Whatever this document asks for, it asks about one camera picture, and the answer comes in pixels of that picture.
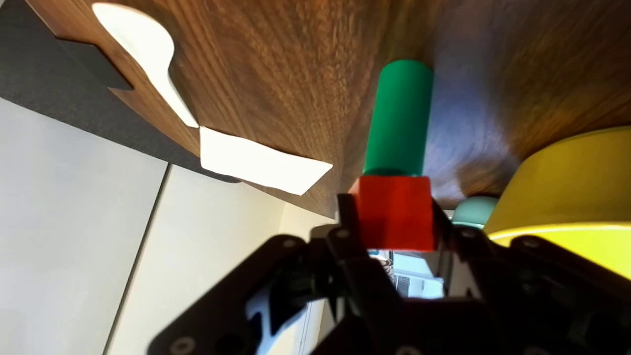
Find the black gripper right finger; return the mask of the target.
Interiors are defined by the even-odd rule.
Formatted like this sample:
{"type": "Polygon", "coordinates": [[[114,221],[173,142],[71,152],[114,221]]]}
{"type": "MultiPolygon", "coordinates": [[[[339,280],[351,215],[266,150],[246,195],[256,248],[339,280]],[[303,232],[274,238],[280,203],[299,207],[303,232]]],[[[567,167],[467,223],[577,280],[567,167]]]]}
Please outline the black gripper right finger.
{"type": "Polygon", "coordinates": [[[439,227],[445,298],[479,303],[508,355],[631,355],[631,280],[536,234],[439,227]]]}

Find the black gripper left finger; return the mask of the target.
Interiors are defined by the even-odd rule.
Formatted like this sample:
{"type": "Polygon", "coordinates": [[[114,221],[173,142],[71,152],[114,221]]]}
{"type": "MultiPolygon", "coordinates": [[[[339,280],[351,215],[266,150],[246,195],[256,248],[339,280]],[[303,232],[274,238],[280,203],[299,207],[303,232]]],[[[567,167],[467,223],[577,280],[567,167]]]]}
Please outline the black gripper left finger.
{"type": "Polygon", "coordinates": [[[400,296],[347,227],[323,225],[307,240],[276,234],[147,345],[147,355],[262,355],[309,301],[341,301],[341,321],[315,353],[356,347],[394,355],[388,329],[400,296]]]}

